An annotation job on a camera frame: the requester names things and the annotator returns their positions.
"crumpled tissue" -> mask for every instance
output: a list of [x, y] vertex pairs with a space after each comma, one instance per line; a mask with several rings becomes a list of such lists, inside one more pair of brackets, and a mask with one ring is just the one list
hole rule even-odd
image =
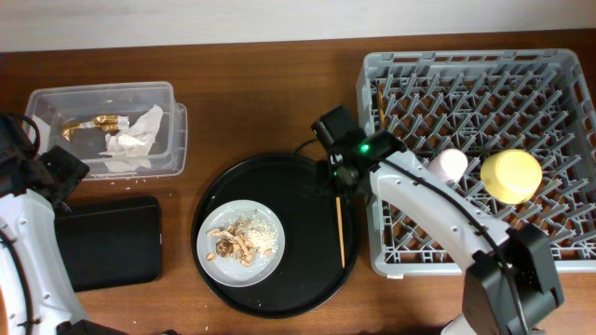
[[[126, 130], [120, 130], [114, 136], [105, 135], [106, 151], [111, 157], [134, 157], [149, 154], [161, 124], [164, 111], [154, 105], [149, 112], [143, 114], [137, 122]], [[105, 162], [110, 172], [129, 172], [138, 167], [150, 168], [148, 159], [134, 159], [122, 162]]]

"clear plastic container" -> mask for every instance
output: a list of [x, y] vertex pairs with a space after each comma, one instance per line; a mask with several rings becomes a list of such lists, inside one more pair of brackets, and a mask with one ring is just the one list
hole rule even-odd
[[[129, 117], [130, 125], [154, 105], [164, 111], [156, 141], [146, 156], [111, 157], [106, 150], [105, 132], [81, 129], [68, 141], [61, 136], [64, 125], [86, 122], [96, 115], [115, 114]], [[38, 89], [29, 98], [26, 115], [40, 127], [41, 150], [59, 145], [90, 167], [86, 180], [150, 178], [176, 176], [183, 172], [188, 141], [186, 108], [176, 103], [170, 83], [128, 83], [82, 87]], [[24, 130], [33, 130], [25, 125]], [[141, 162], [151, 167], [137, 167], [129, 172], [112, 172], [106, 162]]]

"round black tray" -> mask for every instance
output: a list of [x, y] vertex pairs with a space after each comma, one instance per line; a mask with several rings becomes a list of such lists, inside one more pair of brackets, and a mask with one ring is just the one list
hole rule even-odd
[[[232, 308], [266, 318], [296, 316], [324, 303], [345, 283], [359, 253], [359, 225], [344, 199], [342, 269], [335, 198], [321, 192], [316, 176], [314, 162], [302, 156], [260, 155], [226, 170], [203, 194], [191, 235], [196, 268], [213, 293]], [[246, 288], [230, 288], [211, 279], [196, 254], [203, 220], [218, 206], [238, 199], [257, 201], [273, 210], [286, 237], [278, 268]]]

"white wall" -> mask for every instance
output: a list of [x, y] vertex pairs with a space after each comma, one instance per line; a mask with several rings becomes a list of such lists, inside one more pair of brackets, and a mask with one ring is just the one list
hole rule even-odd
[[596, 0], [0, 0], [0, 51], [596, 27]]

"black tray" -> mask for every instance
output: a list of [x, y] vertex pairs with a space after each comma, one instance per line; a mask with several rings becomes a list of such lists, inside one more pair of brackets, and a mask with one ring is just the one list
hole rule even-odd
[[57, 214], [58, 249], [75, 292], [161, 276], [161, 209], [152, 196], [71, 207]]
[[[195, 213], [191, 235], [196, 268], [210, 289], [232, 308], [266, 318], [300, 315], [321, 305], [345, 283], [359, 253], [359, 225], [343, 200], [345, 269], [342, 269], [335, 197], [316, 185], [313, 161], [291, 154], [267, 154], [229, 168], [214, 181]], [[257, 201], [281, 221], [286, 246], [278, 268], [246, 288], [212, 280], [196, 254], [203, 220], [229, 201]]]

